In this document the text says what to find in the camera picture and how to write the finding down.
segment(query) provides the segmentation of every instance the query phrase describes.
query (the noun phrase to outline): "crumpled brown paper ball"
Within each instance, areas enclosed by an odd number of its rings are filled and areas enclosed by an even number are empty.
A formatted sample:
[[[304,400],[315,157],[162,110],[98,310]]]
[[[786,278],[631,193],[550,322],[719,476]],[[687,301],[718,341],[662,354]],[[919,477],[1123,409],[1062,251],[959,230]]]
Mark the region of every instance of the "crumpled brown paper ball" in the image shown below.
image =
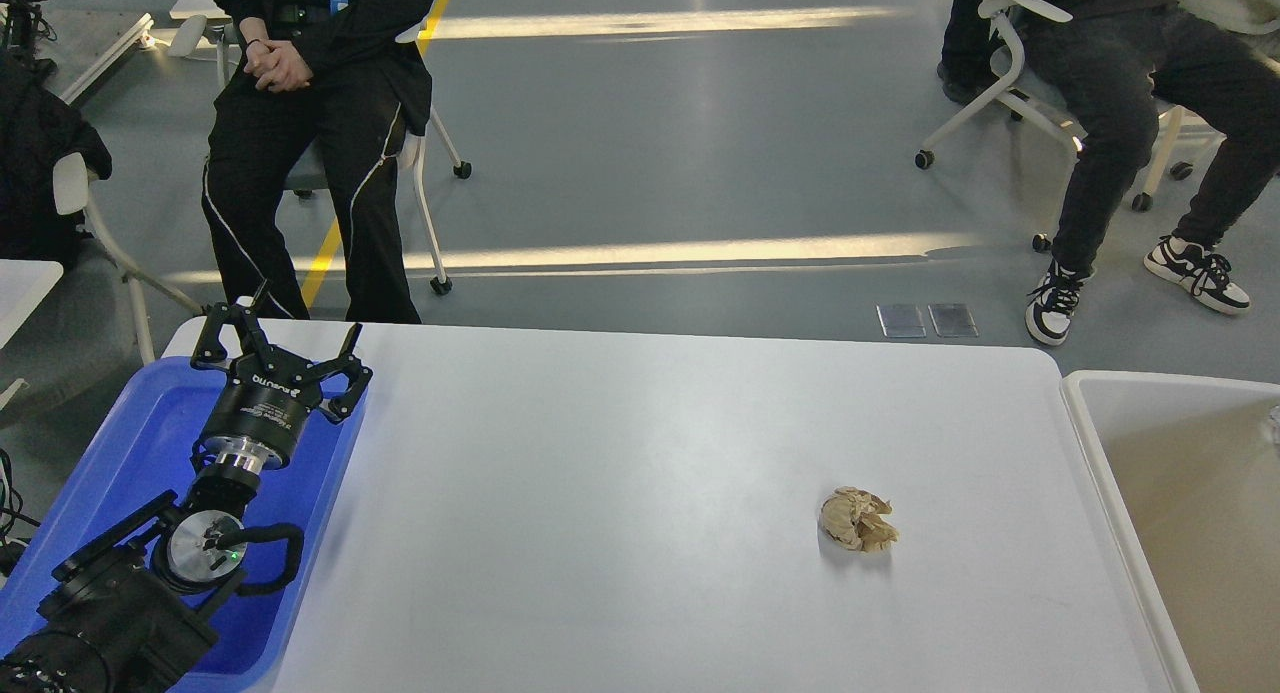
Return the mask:
[[[836,488],[822,505],[822,529],[850,551],[883,551],[897,541],[897,529],[882,515],[893,511],[887,501],[860,488]]]

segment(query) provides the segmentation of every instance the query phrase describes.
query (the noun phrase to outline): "white table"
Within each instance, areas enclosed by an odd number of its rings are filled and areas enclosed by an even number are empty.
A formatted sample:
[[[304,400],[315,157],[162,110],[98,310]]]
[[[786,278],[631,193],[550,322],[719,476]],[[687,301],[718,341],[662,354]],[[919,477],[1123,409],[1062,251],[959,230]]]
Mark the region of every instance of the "white table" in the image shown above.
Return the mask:
[[[61,277],[54,261],[0,259],[0,348]]]
[[[328,359],[347,327],[266,330]],[[1170,689],[1039,351],[369,325],[357,352],[276,692]],[[819,530],[838,485],[891,500],[892,551]]]

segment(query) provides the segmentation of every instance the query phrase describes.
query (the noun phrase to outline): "cable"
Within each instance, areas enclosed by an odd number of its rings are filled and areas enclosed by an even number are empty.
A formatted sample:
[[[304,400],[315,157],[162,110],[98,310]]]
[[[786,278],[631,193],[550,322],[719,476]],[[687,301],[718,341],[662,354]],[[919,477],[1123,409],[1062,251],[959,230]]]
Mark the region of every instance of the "cable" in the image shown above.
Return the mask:
[[[31,525],[36,525],[36,528],[40,528],[40,521],[38,520],[33,519],[32,516],[22,515],[20,512],[18,512],[18,511],[15,511],[13,509],[0,509],[0,512],[6,512],[6,514],[12,515],[13,518],[15,518],[15,519],[18,519],[18,520],[20,520],[23,523],[27,523],[27,524],[31,524]]]
[[[9,457],[9,452],[0,448],[0,544],[8,542],[9,534],[13,533],[13,526],[19,520],[29,525],[40,526],[40,521],[32,516],[22,515],[23,498],[22,493],[13,487],[13,461]],[[4,520],[4,515],[9,516],[9,520]]]

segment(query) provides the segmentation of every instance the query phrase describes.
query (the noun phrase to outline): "black and white sneaker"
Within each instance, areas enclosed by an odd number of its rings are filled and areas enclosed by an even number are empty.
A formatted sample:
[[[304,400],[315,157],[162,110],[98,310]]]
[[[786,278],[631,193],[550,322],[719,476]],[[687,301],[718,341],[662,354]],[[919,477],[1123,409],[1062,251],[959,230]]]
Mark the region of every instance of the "black and white sneaker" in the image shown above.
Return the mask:
[[[1080,305],[1080,288],[1089,277],[1066,270],[1055,260],[1038,288],[1028,293],[1027,332],[1046,346],[1061,346],[1071,325],[1075,306]]]
[[[1147,270],[1179,283],[1193,298],[1226,315],[1239,315],[1249,310],[1249,295],[1231,283],[1231,264],[1199,243],[1165,236],[1147,257],[1142,260]]]

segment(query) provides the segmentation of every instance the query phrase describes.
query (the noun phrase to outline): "person sitting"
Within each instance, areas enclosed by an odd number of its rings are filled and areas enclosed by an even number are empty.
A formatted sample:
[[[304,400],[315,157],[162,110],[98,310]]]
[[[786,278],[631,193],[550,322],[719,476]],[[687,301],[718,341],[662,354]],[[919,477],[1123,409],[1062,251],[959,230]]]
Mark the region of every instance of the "person sitting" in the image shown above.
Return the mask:
[[[1093,274],[1111,215],[1151,159],[1158,96],[1225,133],[1190,210],[1143,259],[1151,273],[1226,315],[1249,309],[1216,252],[1280,170],[1280,65],[1179,9],[1178,0],[1047,0],[1066,23],[1028,17],[1027,63],[1057,87],[1084,137],[1053,236],[1048,272],[1025,311],[1036,341],[1061,345]]]
[[[396,215],[396,155],[425,133],[431,77],[396,36],[433,0],[215,0],[243,42],[214,102],[201,197],[228,300],[265,281],[264,316],[308,318],[284,236],[284,178],[317,141],[347,261],[348,320],[420,323]]]

